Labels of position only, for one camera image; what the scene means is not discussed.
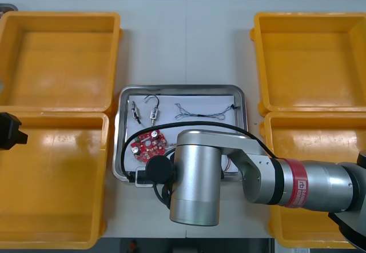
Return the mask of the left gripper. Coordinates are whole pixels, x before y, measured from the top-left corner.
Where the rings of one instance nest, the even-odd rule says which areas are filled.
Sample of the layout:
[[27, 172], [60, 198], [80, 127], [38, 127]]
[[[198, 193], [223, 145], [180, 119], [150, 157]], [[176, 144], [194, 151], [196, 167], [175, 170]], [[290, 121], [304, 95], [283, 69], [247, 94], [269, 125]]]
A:
[[26, 144], [28, 135], [19, 131], [20, 120], [9, 113], [1, 113], [1, 150], [9, 150], [16, 144]]

